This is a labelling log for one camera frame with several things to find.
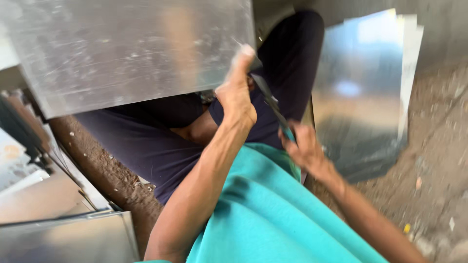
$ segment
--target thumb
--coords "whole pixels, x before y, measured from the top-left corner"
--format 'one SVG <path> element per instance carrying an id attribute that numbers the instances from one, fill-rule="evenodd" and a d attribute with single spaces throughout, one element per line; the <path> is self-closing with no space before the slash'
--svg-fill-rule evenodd
<path id="1" fill-rule="evenodd" d="M 249 66 L 255 58 L 255 50 L 248 44 L 243 44 L 234 56 L 231 64 L 231 79 L 244 79 Z"/>

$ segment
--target teal shirt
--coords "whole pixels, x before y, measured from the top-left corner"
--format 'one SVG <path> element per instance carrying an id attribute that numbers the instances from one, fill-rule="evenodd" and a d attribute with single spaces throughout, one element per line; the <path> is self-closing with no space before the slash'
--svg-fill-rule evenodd
<path id="1" fill-rule="evenodd" d="M 237 154 L 187 262 L 388 263 L 300 184 L 284 151 L 259 143 Z"/>

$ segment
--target dirt ground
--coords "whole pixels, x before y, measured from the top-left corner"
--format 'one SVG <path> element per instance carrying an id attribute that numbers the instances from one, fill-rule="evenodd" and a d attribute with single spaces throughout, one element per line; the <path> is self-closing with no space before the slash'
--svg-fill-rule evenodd
<path id="1" fill-rule="evenodd" d="M 408 238 L 434 262 L 468 262 L 467 84 L 467 63 L 418 74 L 409 106 L 407 148 L 387 175 L 357 184 L 399 228 L 411 225 Z M 132 212 L 143 254 L 162 210 L 153 188 L 140 184 L 73 117 L 54 119 L 51 125 L 90 181 Z M 323 187 L 315 185 L 312 191 L 337 211 Z"/>

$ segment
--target aluminum sheet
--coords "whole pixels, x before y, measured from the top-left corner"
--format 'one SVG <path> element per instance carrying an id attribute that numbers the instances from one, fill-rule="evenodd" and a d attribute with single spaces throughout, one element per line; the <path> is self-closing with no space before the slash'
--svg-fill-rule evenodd
<path id="1" fill-rule="evenodd" d="M 0 227 L 2 262 L 139 261 L 130 212 Z"/>
<path id="2" fill-rule="evenodd" d="M 0 0 L 0 20 L 46 118 L 215 88 L 255 44 L 250 0 Z"/>
<path id="3" fill-rule="evenodd" d="M 350 182 L 386 174 L 399 154 L 402 51 L 394 9 L 325 31 L 314 121 L 326 155 Z"/>

